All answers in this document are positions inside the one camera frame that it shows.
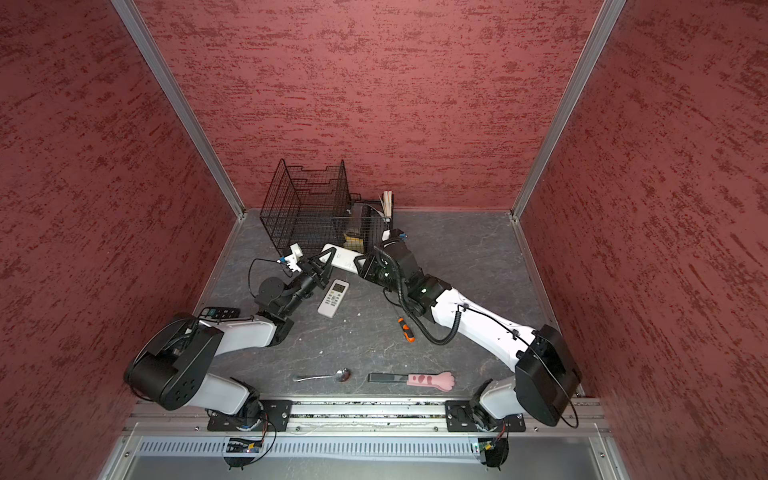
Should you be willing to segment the grey white remote control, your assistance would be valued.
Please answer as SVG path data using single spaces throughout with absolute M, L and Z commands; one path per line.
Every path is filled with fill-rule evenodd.
M 332 244 L 326 244 L 321 251 L 325 250 L 330 246 L 335 246 L 337 248 L 336 256 L 333 260 L 333 267 L 358 275 L 357 270 L 353 265 L 353 259 L 356 256 L 361 255 L 362 253 L 354 252 L 352 250 L 348 250 L 346 248 L 342 248 Z

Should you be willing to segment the orange black screwdriver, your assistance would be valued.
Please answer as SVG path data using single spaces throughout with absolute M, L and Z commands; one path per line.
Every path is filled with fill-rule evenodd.
M 414 333 L 403 317 L 400 317 L 398 319 L 398 325 L 400 326 L 400 329 L 406 341 L 408 343 L 413 343 L 415 341 Z

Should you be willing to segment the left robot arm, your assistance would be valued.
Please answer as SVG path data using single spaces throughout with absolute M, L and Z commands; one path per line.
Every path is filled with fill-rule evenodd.
M 167 411 L 184 406 L 207 410 L 240 431 L 266 422 L 255 387 L 209 372 L 213 359 L 249 348 L 275 347 L 290 333 L 291 315 L 317 288 L 328 285 L 336 248 L 311 257 L 283 262 L 298 272 L 289 283 L 278 277 L 264 280 L 250 317 L 220 321 L 177 314 L 136 355 L 124 373 L 134 395 Z

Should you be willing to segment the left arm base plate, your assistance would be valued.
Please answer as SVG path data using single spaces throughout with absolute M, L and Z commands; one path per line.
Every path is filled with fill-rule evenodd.
M 287 429 L 294 403 L 283 399 L 249 400 L 235 414 L 224 414 L 207 409 L 207 430 L 211 432 L 250 433 L 272 428 L 277 432 Z

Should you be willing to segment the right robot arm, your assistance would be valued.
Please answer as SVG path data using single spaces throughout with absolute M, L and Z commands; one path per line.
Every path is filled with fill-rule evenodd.
M 563 422 L 573 407 L 581 372 L 562 334 L 550 325 L 517 324 L 470 300 L 458 289 L 424 273 L 402 240 L 389 239 L 367 255 L 353 255 L 364 280 L 396 295 L 405 316 L 432 344 L 445 346 L 463 335 L 494 355 L 511 374 L 484 382 L 469 401 L 473 423 L 493 431 L 502 420 L 526 414 L 546 426 Z

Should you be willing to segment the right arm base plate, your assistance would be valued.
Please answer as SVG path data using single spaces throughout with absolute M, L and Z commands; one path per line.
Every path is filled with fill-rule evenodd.
M 478 404 L 465 400 L 444 403 L 447 430 L 451 433 L 522 433 L 526 431 L 521 414 L 496 419 Z

